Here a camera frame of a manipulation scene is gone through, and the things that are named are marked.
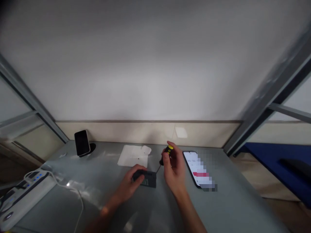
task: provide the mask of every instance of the white paper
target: white paper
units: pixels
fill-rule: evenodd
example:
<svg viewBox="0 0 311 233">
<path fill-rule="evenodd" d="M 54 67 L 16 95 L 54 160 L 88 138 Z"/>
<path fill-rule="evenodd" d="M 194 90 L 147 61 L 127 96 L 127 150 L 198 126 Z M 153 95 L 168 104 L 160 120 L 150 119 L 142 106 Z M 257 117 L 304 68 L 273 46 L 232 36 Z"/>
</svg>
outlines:
<svg viewBox="0 0 311 233">
<path fill-rule="evenodd" d="M 151 153 L 151 148 L 147 146 L 130 146 L 125 145 L 121 152 L 118 165 L 132 167 L 135 164 L 148 166 L 148 155 Z"/>
</svg>

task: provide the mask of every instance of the table surface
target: table surface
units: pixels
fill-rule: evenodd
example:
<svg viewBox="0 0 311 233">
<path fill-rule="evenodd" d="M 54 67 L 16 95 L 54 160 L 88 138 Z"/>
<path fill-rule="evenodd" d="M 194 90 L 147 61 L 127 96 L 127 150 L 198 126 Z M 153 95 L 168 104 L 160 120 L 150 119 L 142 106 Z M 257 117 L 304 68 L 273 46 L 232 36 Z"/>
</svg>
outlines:
<svg viewBox="0 0 311 233">
<path fill-rule="evenodd" d="M 79 158 L 75 142 L 69 141 L 43 166 L 53 171 L 61 184 L 79 189 L 85 209 L 77 232 L 98 216 L 129 167 L 118 166 L 124 143 L 95 142 L 91 155 Z M 148 170 L 156 172 L 165 145 L 147 145 L 152 151 Z M 207 231 L 211 232 L 288 232 L 265 201 L 234 166 L 222 149 L 180 147 L 195 151 L 218 185 L 217 192 L 197 188 L 187 168 L 186 186 Z M 140 186 L 121 205 L 111 223 L 111 232 L 184 232 L 175 199 L 163 177 L 157 173 L 157 187 Z M 16 232 L 73 232 L 81 203 L 73 191 L 55 186 L 16 225 Z"/>
</svg>

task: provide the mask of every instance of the white cable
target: white cable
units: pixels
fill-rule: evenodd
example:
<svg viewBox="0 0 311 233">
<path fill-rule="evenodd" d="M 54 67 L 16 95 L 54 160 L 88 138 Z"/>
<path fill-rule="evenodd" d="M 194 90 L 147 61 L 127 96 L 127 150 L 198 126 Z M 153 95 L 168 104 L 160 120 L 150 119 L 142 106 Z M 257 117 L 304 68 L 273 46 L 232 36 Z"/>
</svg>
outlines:
<svg viewBox="0 0 311 233">
<path fill-rule="evenodd" d="M 37 171 L 38 171 L 38 170 L 35 170 L 35 171 L 32 171 L 32 172 L 28 172 L 26 175 L 24 175 L 24 179 L 26 178 L 26 176 L 27 176 L 28 174 L 31 174 L 31 173 L 33 173 L 33 172 L 37 172 Z M 51 174 L 51 175 L 52 175 L 52 177 L 54 178 L 54 180 L 55 180 L 56 184 L 57 184 L 58 186 L 63 187 L 63 188 L 66 188 L 66 189 L 71 189 L 71 190 L 74 190 L 74 191 L 76 191 L 76 192 L 79 194 L 80 201 L 81 201 L 81 205 L 82 205 L 82 209 L 81 209 L 80 215 L 79 215 L 79 217 L 78 217 L 78 221 L 77 221 L 77 223 L 76 223 L 76 225 L 75 225 L 75 231 L 74 231 L 74 233 L 75 233 L 75 232 L 76 232 L 76 230 L 77 230 L 77 227 L 78 227 L 78 224 L 79 224 L 79 221 L 80 221 L 80 218 L 81 218 L 82 212 L 83 212 L 83 210 L 84 210 L 83 200 L 82 200 L 82 196 L 81 196 L 81 194 L 80 194 L 79 190 L 74 189 L 74 188 L 70 188 L 70 187 L 65 186 L 65 185 L 61 185 L 61 184 L 59 184 L 59 183 L 58 183 L 58 181 L 57 181 L 57 179 L 55 178 L 55 176 L 54 176 L 54 174 L 53 174 L 52 172 L 50 172 L 50 171 L 46 171 L 46 170 L 41 170 L 41 171 L 43 171 L 43 172 L 47 172 L 47 173 Z"/>
</svg>

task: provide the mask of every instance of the left hand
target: left hand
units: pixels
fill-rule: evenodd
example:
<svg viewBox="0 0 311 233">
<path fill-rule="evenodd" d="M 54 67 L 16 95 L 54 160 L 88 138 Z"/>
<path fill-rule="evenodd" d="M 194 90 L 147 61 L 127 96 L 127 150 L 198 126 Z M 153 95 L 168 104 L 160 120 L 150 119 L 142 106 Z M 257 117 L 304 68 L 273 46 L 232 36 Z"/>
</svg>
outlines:
<svg viewBox="0 0 311 233">
<path fill-rule="evenodd" d="M 144 166 L 136 164 L 134 167 L 132 167 L 124 176 L 123 180 L 121 181 L 118 189 L 113 194 L 113 199 L 115 199 L 117 202 L 122 204 L 123 202 L 130 199 L 133 194 L 135 193 L 138 186 L 142 183 L 144 180 L 144 175 L 141 175 L 135 182 L 132 182 L 133 174 L 137 170 L 147 170 Z"/>
</svg>

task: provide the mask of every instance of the phone stand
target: phone stand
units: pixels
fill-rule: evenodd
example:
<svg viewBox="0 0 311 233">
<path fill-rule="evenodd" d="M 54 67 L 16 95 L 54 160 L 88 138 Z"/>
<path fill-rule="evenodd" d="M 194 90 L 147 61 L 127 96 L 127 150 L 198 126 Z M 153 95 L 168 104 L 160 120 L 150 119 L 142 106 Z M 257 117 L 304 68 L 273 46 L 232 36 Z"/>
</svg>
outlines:
<svg viewBox="0 0 311 233">
<path fill-rule="evenodd" d="M 95 148 L 96 148 L 96 144 L 95 143 L 90 143 L 90 148 L 91 148 L 91 150 L 90 150 L 89 153 L 87 153 L 85 155 L 81 155 L 79 157 L 81 158 L 81 157 L 84 157 L 84 156 L 89 155 L 90 153 L 92 153 L 95 150 Z"/>
</svg>

